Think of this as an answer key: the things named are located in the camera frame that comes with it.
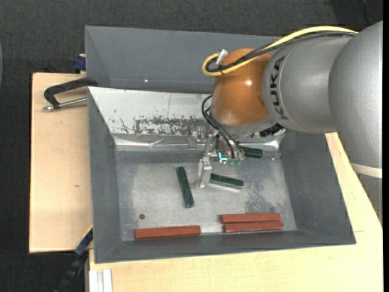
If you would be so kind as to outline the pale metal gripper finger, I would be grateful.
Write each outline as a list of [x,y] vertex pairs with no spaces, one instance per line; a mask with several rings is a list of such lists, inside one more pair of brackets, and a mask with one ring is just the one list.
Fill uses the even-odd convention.
[[203,166],[204,166],[204,160],[201,158],[199,160],[198,175],[197,175],[197,178],[196,178],[196,181],[195,181],[196,188],[203,187],[203,179],[202,179],[202,176],[203,176]]
[[212,173],[212,164],[208,158],[207,159],[204,158],[202,162],[201,187],[205,187],[209,184],[211,173]]

